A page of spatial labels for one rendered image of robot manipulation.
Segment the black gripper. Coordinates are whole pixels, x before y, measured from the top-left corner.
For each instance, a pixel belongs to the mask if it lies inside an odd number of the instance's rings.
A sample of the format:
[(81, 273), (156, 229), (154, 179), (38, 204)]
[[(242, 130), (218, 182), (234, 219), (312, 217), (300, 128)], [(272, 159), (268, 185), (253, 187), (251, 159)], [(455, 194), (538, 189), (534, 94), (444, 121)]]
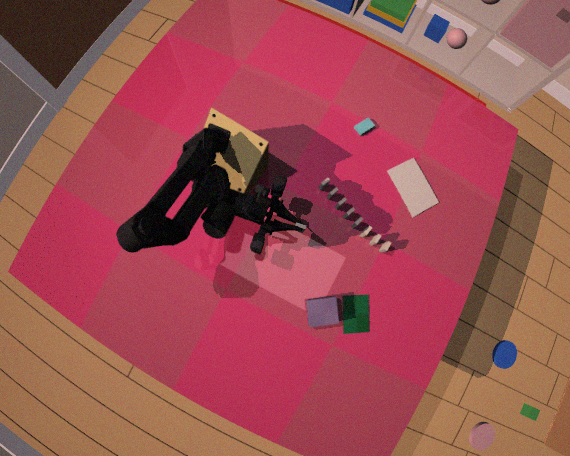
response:
[(253, 220), (249, 219), (245, 215), (245, 213), (243, 213), (243, 211), (241, 211), (242, 207), (245, 207), (245, 208), (248, 207), (248, 204), (250, 202), (250, 200), (246, 199), (248, 194), (244, 194), (241, 201), (240, 201), (240, 204), (239, 204), (239, 207), (237, 210), (237, 216), (240, 218), (243, 218), (245, 220), (249, 220), (249, 221), (252, 221), (254, 223), (261, 225), (258, 233), (254, 234), (252, 242), (250, 244), (250, 249), (254, 253), (257, 253), (259, 255), (261, 254), (264, 243), (265, 243), (264, 237), (265, 237), (266, 233), (270, 233), (269, 235), (272, 235), (272, 232), (277, 232), (277, 231), (302, 231), (302, 228), (295, 226), (295, 225), (283, 223), (283, 222), (280, 222), (276, 219), (274, 219), (274, 221), (271, 221), (273, 212), (275, 212), (275, 213), (277, 213), (276, 216), (278, 216), (278, 217), (281, 217), (283, 219), (291, 221), (295, 224), (297, 222), (297, 223), (304, 225), (304, 223), (302, 221), (300, 221), (297, 217), (295, 217), (293, 214), (291, 214), (286, 209), (286, 207), (283, 205), (284, 200), (283, 199), (281, 201), (279, 200), (279, 198), (282, 197), (284, 188), (286, 186), (286, 182), (287, 182), (286, 177), (283, 177), (283, 176), (276, 176), (275, 177), (274, 183), (273, 183), (272, 188), (271, 188), (271, 193), (270, 193), (272, 202), (269, 205), (270, 210), (269, 210), (269, 212), (267, 212), (267, 215), (266, 215), (267, 218), (266, 218), (265, 222), (264, 222), (264, 219), (260, 219), (260, 223), (253, 221)]

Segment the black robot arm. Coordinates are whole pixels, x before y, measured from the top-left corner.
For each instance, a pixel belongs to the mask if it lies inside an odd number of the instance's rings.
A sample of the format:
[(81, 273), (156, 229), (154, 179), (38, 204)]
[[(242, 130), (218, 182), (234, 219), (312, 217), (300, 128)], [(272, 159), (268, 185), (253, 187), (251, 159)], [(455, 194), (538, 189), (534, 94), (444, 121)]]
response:
[[(210, 123), (208, 128), (202, 129), (183, 144), (176, 170), (146, 206), (119, 227), (116, 235), (124, 250), (137, 252), (184, 242), (205, 208), (201, 215), (205, 232), (216, 239), (226, 236), (245, 194), (230, 189), (227, 171), (214, 161), (216, 153), (226, 152), (229, 136), (227, 129)], [(166, 217), (170, 207), (191, 181), (192, 191), (185, 203), (173, 219)], [(241, 211), (249, 219), (260, 223), (272, 202), (268, 197), (270, 189), (256, 184), (253, 192), (255, 195), (248, 194), (246, 198), (250, 200), (248, 207), (242, 207)]]

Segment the light blue rectangular block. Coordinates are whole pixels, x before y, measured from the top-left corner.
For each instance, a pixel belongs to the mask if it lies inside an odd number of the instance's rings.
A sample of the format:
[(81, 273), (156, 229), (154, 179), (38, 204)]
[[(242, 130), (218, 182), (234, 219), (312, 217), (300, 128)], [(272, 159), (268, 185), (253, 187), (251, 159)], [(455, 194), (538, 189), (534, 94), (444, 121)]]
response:
[(360, 122), (359, 124), (354, 125), (354, 128), (359, 135), (363, 135), (366, 132), (368, 132), (368, 130), (373, 129), (374, 126), (375, 125), (372, 123), (371, 119), (368, 117), (367, 119), (362, 120), (362, 122)]

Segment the green rectangular block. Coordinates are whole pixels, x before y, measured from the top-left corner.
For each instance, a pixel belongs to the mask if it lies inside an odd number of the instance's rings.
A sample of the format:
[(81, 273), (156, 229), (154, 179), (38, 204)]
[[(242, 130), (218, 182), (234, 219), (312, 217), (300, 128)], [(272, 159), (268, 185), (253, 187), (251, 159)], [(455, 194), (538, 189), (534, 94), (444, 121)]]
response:
[(343, 334), (369, 332), (369, 294), (344, 295)]

